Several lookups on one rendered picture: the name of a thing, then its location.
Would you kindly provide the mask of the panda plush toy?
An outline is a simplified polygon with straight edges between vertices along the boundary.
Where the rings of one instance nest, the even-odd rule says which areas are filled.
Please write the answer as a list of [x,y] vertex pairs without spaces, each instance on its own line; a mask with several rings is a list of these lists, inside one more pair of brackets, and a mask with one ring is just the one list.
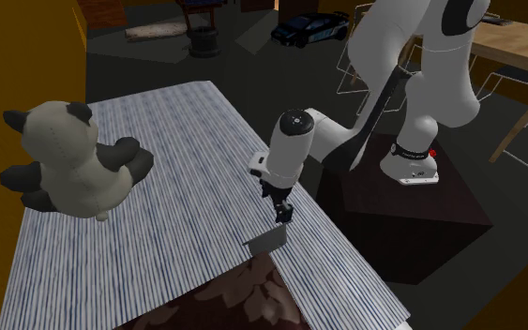
[[104,221],[154,166],[154,155],[133,137],[99,142],[92,110],[81,102],[46,101],[5,111],[3,119],[33,161],[2,171],[0,184],[41,213]]

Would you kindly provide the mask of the wooden table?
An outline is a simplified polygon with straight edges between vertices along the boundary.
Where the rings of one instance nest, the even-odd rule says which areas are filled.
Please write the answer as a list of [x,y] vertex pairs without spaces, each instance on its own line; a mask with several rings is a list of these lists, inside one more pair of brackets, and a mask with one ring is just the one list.
[[[528,71],[528,24],[513,22],[510,25],[499,26],[486,22],[480,23],[475,31],[471,53]],[[500,142],[490,156],[490,163],[502,155],[527,124],[528,110]]]

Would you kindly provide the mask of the black toy car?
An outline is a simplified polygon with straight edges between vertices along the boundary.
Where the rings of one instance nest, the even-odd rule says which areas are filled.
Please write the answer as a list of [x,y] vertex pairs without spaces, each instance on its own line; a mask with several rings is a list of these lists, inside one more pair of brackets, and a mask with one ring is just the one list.
[[271,31],[270,39],[282,46],[302,49],[326,39],[344,40],[349,24],[349,15],[342,11],[305,13],[280,22]]

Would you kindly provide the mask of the dark brown robot stand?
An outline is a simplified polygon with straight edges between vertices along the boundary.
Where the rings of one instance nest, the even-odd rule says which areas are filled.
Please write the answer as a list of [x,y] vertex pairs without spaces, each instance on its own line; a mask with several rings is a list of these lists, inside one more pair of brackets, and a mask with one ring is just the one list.
[[416,285],[492,223],[438,143],[438,183],[403,186],[387,177],[380,162],[394,140],[375,133],[353,171],[324,171],[316,202],[383,280]]

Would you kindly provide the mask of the grey cleaver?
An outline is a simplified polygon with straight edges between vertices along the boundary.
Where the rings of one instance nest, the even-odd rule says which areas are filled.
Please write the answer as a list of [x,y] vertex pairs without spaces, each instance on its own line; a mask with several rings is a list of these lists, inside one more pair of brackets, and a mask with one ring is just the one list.
[[281,248],[287,243],[287,240],[287,224],[284,223],[244,242],[243,246],[248,248],[252,256],[255,256]]

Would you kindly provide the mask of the beige rug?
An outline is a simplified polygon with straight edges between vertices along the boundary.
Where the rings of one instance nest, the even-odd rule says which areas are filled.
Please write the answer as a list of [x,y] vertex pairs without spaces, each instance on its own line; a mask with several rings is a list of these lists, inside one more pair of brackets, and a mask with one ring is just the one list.
[[127,42],[172,38],[184,35],[187,30],[184,22],[160,22],[126,29],[125,38]]

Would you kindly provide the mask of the brown floral blanket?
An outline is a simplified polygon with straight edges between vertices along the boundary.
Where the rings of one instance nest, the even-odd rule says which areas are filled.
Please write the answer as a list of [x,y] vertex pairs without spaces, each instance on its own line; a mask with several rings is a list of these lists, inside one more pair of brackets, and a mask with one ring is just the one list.
[[312,330],[268,253],[114,330]]

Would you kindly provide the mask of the dark round stand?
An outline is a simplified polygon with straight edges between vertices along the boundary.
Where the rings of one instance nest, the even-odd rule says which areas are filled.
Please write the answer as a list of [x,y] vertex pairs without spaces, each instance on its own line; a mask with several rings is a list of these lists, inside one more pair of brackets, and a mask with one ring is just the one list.
[[[214,9],[221,8],[227,0],[174,0],[183,11],[187,26],[187,36],[191,44],[189,54],[195,58],[210,58],[220,54],[217,43],[218,29],[215,27]],[[208,26],[191,26],[189,15],[198,13],[209,13],[210,24]]]

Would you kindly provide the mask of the bed with striped cover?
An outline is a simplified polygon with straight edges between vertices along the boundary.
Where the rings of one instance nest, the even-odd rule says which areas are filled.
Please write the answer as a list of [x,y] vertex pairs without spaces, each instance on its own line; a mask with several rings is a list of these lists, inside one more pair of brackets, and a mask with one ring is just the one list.
[[[275,212],[249,173],[266,148],[209,81],[94,103],[103,143],[155,164],[106,221],[26,210],[0,330],[111,330],[249,258]],[[409,312],[301,186],[272,259],[314,330],[395,330]]]

